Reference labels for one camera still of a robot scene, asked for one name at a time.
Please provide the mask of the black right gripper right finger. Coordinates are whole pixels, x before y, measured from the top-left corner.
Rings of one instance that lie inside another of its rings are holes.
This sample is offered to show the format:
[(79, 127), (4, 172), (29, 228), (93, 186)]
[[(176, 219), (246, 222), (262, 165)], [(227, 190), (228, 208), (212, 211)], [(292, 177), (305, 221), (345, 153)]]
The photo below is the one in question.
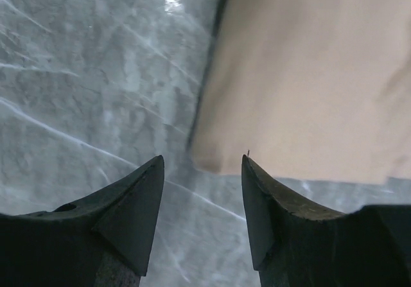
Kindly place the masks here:
[(252, 264), (262, 286), (409, 286), (410, 206), (344, 214), (241, 165)]

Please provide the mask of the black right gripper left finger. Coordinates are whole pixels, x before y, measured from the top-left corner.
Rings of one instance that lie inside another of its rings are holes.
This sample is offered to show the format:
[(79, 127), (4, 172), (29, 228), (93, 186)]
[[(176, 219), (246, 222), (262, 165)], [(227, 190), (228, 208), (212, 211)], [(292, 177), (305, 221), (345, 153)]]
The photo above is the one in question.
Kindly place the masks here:
[(1, 216), (2, 286), (138, 286), (164, 186), (158, 155), (51, 212)]

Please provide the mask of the beige t-shirt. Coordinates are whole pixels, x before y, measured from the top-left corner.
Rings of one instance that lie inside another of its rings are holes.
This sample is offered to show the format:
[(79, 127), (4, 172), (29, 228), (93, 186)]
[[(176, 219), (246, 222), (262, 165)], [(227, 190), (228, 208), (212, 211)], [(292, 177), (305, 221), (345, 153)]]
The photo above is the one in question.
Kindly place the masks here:
[(275, 177), (410, 178), (410, 0), (227, 0), (191, 143)]

